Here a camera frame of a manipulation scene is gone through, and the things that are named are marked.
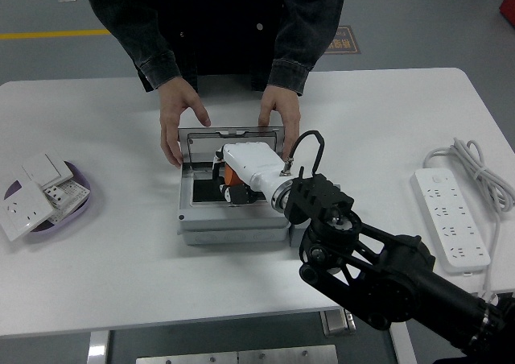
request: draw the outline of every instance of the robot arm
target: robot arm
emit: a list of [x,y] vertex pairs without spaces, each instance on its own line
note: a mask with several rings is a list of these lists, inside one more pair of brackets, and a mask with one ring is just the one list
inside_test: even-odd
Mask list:
[[[272,207],[292,224],[310,220],[299,249],[301,278],[375,329],[414,318],[452,345],[471,362],[515,363],[515,299],[497,306],[466,293],[436,275],[433,257],[419,236],[392,235],[362,223],[352,211],[354,200],[323,175],[289,175],[284,163],[266,145],[229,144],[223,159],[251,190],[262,191]],[[382,243],[379,253],[361,239]],[[359,274],[352,276],[349,267]],[[333,275],[341,270],[341,278]]]

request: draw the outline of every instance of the black denim jacket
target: black denim jacket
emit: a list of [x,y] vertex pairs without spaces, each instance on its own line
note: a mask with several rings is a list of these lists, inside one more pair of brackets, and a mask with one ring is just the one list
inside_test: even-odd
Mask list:
[[[147,91],[179,76],[197,89],[196,43],[189,23],[190,10],[198,8],[198,3],[89,1],[96,16],[129,54]],[[250,25],[245,30],[252,89],[262,91],[266,85],[277,85],[302,94],[308,73],[334,37],[343,2],[245,0],[248,10],[241,21]]]

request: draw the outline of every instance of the electrical outlet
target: electrical outlet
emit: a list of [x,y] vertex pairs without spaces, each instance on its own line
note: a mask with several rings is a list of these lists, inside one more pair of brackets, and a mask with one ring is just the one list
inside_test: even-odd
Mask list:
[[54,208],[34,181],[24,183],[17,192],[2,201],[0,225],[14,241],[46,221]]
[[89,196],[89,190],[73,180],[60,184],[59,189],[70,196],[70,200],[66,205],[56,207],[56,211],[48,218],[54,225],[72,214]]
[[25,160],[22,168],[29,179],[39,184],[42,189],[63,183],[73,177],[70,168],[54,149],[48,149]]
[[47,195],[47,199],[54,205],[54,207],[58,209],[65,207],[72,199],[72,195],[66,193],[62,188],[55,185],[45,189],[45,195]]
[[488,266],[490,256],[451,170],[418,169],[411,184],[443,269],[467,273]]

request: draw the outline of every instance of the jacket sleeve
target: jacket sleeve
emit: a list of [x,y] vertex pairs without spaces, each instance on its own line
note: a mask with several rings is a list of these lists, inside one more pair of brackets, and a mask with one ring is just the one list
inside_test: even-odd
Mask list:
[[181,73],[174,52],[159,32],[157,10],[148,1],[89,0],[95,15],[129,54],[140,76],[157,89]]
[[344,0],[283,0],[268,80],[302,95],[308,73],[334,38]]

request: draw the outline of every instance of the purple bowl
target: purple bowl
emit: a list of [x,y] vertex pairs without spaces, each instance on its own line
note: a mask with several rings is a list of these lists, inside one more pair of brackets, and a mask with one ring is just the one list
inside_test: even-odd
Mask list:
[[[68,165],[68,168],[70,168],[70,171],[72,171],[73,177],[71,180],[75,181],[76,183],[82,185],[83,187],[87,188],[89,190],[88,198],[80,205],[72,214],[68,215],[65,219],[60,221],[59,223],[53,224],[49,221],[44,221],[40,225],[38,225],[35,229],[31,231],[31,233],[37,233],[41,235],[47,235],[52,234],[53,232],[57,231],[70,221],[74,220],[76,217],[81,215],[88,207],[89,207],[89,198],[91,197],[91,186],[89,185],[89,182],[86,180],[84,175],[80,173],[80,171],[76,168],[75,165],[72,163],[69,163],[68,161],[64,162],[66,165]],[[15,181],[13,184],[10,185],[10,187],[7,189],[6,195],[3,197],[3,199],[7,199],[9,196],[11,196],[13,193],[18,191],[22,185],[19,183],[19,181]]]

